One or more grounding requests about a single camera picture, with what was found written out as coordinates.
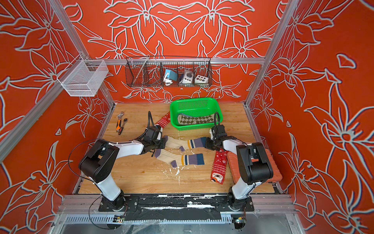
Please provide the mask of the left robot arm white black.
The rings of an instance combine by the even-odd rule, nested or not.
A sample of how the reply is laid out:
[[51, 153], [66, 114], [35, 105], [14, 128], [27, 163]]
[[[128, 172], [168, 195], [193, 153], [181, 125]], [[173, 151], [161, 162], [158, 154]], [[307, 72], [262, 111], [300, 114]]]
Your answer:
[[162, 137], [162, 131], [160, 125], [148, 127], [140, 137], [123, 143], [98, 139], [81, 160], [79, 169], [94, 182], [104, 201], [114, 211], [125, 206], [124, 193], [112, 177], [116, 160], [164, 149], [166, 140]]

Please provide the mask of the cream striped sock purple toe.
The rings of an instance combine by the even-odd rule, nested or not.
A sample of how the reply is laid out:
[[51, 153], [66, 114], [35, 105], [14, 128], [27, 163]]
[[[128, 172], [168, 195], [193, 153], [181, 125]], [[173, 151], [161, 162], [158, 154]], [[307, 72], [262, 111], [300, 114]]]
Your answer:
[[205, 148], [206, 140], [207, 140], [207, 137], [200, 137], [197, 139], [190, 139], [190, 140], [182, 140], [182, 139], [175, 139], [173, 137], [166, 136], [165, 146], [167, 148], [179, 149], [180, 151], [184, 152], [186, 150], [192, 150], [195, 148]]

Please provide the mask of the brown argyle sock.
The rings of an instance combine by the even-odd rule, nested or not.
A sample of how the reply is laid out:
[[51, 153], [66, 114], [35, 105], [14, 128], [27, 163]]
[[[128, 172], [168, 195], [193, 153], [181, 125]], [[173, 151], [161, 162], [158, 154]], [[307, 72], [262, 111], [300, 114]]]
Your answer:
[[214, 114], [202, 117], [192, 117], [185, 114], [179, 114], [177, 117], [177, 121], [179, 125], [214, 123]]

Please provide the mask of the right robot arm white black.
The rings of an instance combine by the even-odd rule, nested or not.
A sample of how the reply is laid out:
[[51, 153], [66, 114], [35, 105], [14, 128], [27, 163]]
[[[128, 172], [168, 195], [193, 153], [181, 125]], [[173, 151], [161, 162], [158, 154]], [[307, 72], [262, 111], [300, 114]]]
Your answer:
[[229, 136], [223, 125], [213, 126], [210, 134], [210, 139], [206, 140], [207, 149], [229, 151], [237, 156], [240, 178], [229, 189], [226, 204], [233, 211], [240, 210], [257, 186], [273, 178], [271, 162], [262, 143], [245, 143]]

